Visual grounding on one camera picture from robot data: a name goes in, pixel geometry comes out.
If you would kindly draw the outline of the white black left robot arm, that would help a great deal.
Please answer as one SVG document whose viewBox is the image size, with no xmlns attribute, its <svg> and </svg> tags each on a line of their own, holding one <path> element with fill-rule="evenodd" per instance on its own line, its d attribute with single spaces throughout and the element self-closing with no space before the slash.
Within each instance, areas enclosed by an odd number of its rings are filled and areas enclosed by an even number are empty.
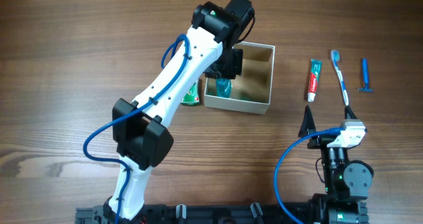
<svg viewBox="0 0 423 224">
<path fill-rule="evenodd" d="M 234 79 L 242 73 L 243 41 L 254 24 L 249 0 L 231 0 L 224 8 L 199 5 L 192 25 L 168 49 L 169 62 L 131 102 L 120 99 L 112 109 L 112 135 L 117 143 L 120 175 L 114 195 L 104 204 L 109 221 L 137 223 L 142 219 L 149 175 L 170 151 L 174 139 L 168 127 L 183 97 L 201 75 Z"/>
</svg>

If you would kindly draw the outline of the white square box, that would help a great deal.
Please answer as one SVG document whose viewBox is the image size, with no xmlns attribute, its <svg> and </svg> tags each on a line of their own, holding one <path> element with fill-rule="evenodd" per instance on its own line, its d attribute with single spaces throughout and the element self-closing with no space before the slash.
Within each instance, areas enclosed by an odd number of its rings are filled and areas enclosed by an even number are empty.
<svg viewBox="0 0 423 224">
<path fill-rule="evenodd" d="M 231 81 L 228 98 L 216 95 L 214 79 L 206 79 L 204 106 L 237 112 L 265 114 L 270 106 L 276 47 L 241 42 L 235 45 L 243 51 L 242 73 Z"/>
</svg>

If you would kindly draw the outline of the blue Listerine mouthwash bottle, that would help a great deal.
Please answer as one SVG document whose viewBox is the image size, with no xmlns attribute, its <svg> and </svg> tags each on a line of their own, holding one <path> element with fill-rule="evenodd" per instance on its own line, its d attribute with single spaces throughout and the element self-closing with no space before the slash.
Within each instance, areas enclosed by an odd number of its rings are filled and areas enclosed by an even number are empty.
<svg viewBox="0 0 423 224">
<path fill-rule="evenodd" d="M 218 78 L 215 80 L 215 85 L 218 97 L 229 98 L 231 96 L 232 84 L 230 79 Z"/>
</svg>

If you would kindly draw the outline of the green Dettol soap pack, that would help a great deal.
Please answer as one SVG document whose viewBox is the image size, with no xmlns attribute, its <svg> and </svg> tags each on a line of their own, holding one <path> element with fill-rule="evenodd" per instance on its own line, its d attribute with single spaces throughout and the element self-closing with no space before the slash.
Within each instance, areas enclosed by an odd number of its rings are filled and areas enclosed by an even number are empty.
<svg viewBox="0 0 423 224">
<path fill-rule="evenodd" d="M 196 106 L 200 103 L 199 80 L 190 87 L 187 94 L 183 97 L 181 104 L 185 106 Z"/>
</svg>

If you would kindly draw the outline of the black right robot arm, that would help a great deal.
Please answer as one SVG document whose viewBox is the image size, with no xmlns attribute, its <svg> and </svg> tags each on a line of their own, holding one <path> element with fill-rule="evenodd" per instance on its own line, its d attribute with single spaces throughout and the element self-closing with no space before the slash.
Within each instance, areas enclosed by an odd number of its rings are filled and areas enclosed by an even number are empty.
<svg viewBox="0 0 423 224">
<path fill-rule="evenodd" d="M 307 148 L 321 151 L 326 188 L 324 194 L 314 194 L 308 201 L 305 215 L 307 223 L 369 223 L 364 201 L 368 198 L 374 171 L 367 163 L 348 158 L 348 151 L 360 145 L 367 128 L 349 106 L 345 107 L 344 113 L 340 132 L 319 135 L 312 111 L 309 106 L 305 107 L 299 137 L 312 135 Z"/>
</svg>

